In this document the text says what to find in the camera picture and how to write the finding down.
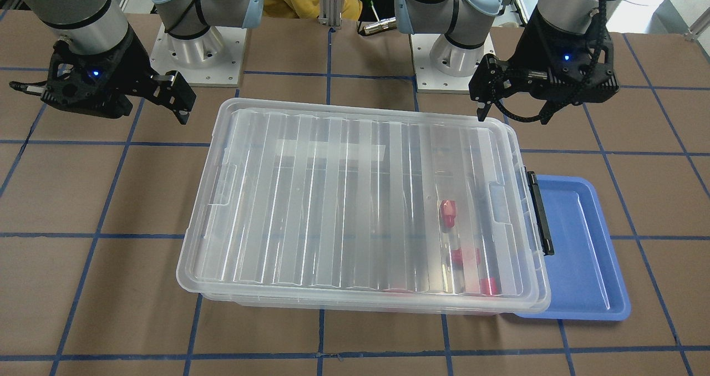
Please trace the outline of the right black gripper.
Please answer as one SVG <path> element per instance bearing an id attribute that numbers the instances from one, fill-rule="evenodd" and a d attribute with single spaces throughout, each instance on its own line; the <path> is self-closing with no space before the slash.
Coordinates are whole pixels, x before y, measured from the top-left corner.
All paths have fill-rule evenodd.
<path id="1" fill-rule="evenodd" d="M 10 81 L 9 87 L 42 95 L 43 103 L 61 111 L 117 119 L 133 108 L 129 95 L 147 98 L 188 123 L 197 95 L 177 70 L 156 74 L 144 45 L 129 27 L 116 47 L 94 55 L 71 52 L 67 42 L 55 43 L 47 81 Z"/>

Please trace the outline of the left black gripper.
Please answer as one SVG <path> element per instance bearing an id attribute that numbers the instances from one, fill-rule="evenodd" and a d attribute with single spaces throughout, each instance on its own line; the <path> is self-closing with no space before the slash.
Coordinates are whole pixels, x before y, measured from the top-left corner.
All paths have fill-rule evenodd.
<path id="1" fill-rule="evenodd" d="M 479 61 L 469 81 L 469 94 L 477 103 L 476 116 L 484 121 L 495 105 L 507 118 L 502 99 L 526 92 L 551 103 L 603 103 L 618 93 L 620 86 L 613 69 L 613 41 L 601 17 L 582 34 L 570 33 L 550 24 L 534 10 L 515 52 L 504 61 L 487 53 Z"/>

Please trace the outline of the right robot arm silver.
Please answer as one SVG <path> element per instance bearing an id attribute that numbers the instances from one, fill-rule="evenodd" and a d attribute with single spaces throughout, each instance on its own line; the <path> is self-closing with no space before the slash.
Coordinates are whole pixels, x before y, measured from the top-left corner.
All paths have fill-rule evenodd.
<path id="1" fill-rule="evenodd" d="M 116 0 L 23 0 L 56 35 L 48 77 L 12 81 L 18 92 L 38 96 L 60 111 L 119 119 L 133 108 L 129 96 L 164 106 L 188 122 L 196 95 L 178 70 L 159 73 Z M 182 67 L 200 66 L 224 54 L 218 27 L 260 25 L 263 0 L 151 0 Z"/>

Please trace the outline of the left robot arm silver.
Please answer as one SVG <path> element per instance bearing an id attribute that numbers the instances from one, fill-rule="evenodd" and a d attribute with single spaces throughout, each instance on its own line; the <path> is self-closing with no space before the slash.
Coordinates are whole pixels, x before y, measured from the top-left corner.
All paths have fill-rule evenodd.
<path id="1" fill-rule="evenodd" d="M 607 18 L 621 0 L 538 0 L 507 60 L 483 46 L 504 0 L 394 0 L 401 33 L 436 33 L 433 60 L 470 77 L 480 121 L 497 106 L 518 123 L 547 124 L 568 105 L 603 103 L 619 91 Z"/>

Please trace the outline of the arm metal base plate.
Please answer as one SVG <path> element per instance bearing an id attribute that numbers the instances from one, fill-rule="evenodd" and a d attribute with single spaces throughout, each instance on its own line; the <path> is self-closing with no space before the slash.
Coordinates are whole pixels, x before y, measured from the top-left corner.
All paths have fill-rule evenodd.
<path id="1" fill-rule="evenodd" d="M 469 81 L 483 55 L 495 53 L 490 35 L 471 50 L 454 47 L 439 33 L 413 34 L 410 43 L 420 93 L 469 95 Z"/>
<path id="2" fill-rule="evenodd" d="M 248 29 L 210 27 L 202 37 L 171 37 L 160 25 L 150 53 L 153 69 L 178 71 L 192 87 L 235 88 L 239 84 Z"/>

